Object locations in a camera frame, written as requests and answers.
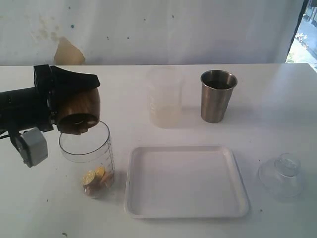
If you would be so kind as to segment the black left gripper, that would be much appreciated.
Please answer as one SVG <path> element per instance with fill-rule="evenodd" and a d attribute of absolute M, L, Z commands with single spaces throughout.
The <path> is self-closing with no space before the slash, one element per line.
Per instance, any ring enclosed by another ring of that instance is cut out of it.
<path fill-rule="evenodd" d="M 100 86 L 95 74 L 68 71 L 48 64 L 33 67 L 34 87 L 40 99 L 40 131 L 52 131 L 57 118 L 57 99 L 66 99 Z"/>

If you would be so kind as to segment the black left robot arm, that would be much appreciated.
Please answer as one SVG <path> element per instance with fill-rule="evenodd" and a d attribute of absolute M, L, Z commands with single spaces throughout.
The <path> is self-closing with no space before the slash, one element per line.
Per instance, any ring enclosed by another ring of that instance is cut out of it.
<path fill-rule="evenodd" d="M 99 122 L 99 86 L 95 74 L 37 65 L 33 87 L 1 92 L 0 130 L 46 132 L 56 125 L 62 133 L 84 133 Z"/>

